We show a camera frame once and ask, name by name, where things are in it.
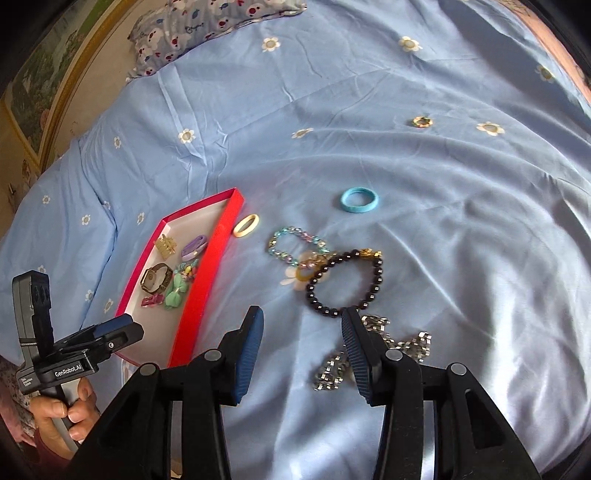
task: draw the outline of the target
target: human hand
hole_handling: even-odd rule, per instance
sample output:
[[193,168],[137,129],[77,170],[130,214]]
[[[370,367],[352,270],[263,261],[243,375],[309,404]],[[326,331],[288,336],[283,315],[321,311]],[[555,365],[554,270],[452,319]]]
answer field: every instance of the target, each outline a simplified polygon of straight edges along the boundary
[[74,452],[66,446],[52,419],[63,419],[67,416],[76,423],[69,433],[77,442],[82,442],[99,420],[96,393],[86,377],[81,378],[78,383],[78,397],[69,409],[55,398],[39,395],[31,400],[30,409],[39,428],[41,440],[47,448],[62,458],[71,459]]

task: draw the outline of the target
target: finger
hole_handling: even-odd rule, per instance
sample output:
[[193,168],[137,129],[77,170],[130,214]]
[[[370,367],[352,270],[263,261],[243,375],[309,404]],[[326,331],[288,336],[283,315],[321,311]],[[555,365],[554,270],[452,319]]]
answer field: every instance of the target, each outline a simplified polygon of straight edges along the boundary
[[82,377],[78,382],[78,397],[81,400],[87,400],[93,393],[95,389],[92,388],[92,384],[86,377]]
[[39,419],[62,419],[67,415],[66,406],[59,400],[38,395],[31,399],[30,412]]
[[93,393],[86,401],[76,400],[68,410],[68,417],[74,423],[89,418],[96,413],[96,394]]
[[92,430],[92,427],[95,426],[96,422],[99,420],[99,413],[97,411],[94,411],[90,417],[82,420],[81,422],[77,423],[76,425],[74,425],[70,430],[70,437],[72,437],[72,440],[84,440],[88,434],[90,433],[90,431]]

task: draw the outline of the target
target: black bead bracelet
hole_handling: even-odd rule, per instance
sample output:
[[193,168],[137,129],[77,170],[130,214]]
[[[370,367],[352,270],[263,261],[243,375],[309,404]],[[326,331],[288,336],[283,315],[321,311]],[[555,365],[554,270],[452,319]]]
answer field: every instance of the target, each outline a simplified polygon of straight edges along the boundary
[[331,257],[327,263],[320,266],[320,268],[308,281],[308,284],[306,285],[306,298],[310,303],[310,306],[315,311],[327,317],[338,317],[340,315],[342,309],[331,309],[330,307],[327,307],[318,301],[315,293],[316,284],[318,283],[318,280],[321,279],[326,272],[328,272],[329,268],[332,268],[336,264],[342,262],[357,260],[358,258],[372,262],[374,266],[374,280],[370,285],[368,292],[365,294],[365,297],[362,298],[357,305],[354,305],[354,307],[360,310],[365,310],[367,307],[369,307],[369,302],[375,300],[375,296],[379,292],[380,285],[383,281],[382,273],[384,272],[384,269],[382,268],[382,265],[384,261],[382,260],[382,252],[374,252],[370,248],[364,248],[363,250],[351,250],[351,252],[345,252]]

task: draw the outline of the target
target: green hair bow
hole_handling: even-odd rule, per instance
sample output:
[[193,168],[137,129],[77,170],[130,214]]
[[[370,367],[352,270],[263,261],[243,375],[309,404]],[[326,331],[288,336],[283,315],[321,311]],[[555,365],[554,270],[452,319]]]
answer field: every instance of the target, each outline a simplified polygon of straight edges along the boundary
[[187,290],[189,289],[189,284],[180,273],[177,273],[173,277],[171,287],[169,287],[168,289],[169,291],[167,292],[166,298],[164,299],[164,304],[167,307],[175,309],[181,305],[183,301],[183,296],[181,294],[187,293]]

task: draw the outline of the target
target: pink fabric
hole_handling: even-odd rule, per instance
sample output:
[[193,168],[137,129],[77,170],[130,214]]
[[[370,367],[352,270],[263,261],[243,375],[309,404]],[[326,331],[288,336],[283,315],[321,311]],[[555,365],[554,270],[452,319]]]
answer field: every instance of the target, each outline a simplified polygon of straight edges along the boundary
[[39,453],[39,463],[37,468],[43,473],[44,479],[51,479],[56,477],[63,469],[68,466],[69,460],[60,457],[53,453],[39,435],[39,430],[35,430],[35,443],[37,444],[37,452]]
[[591,89],[585,82],[581,68],[556,38],[552,31],[539,17],[518,0],[497,0],[501,5],[511,10],[531,30],[544,48],[556,59],[564,71],[570,76],[587,101],[591,103]]
[[12,401],[10,391],[0,380],[0,416],[8,427],[17,442],[25,442],[29,445],[35,445],[33,439],[27,435],[22,429],[21,419],[18,416],[15,403]]

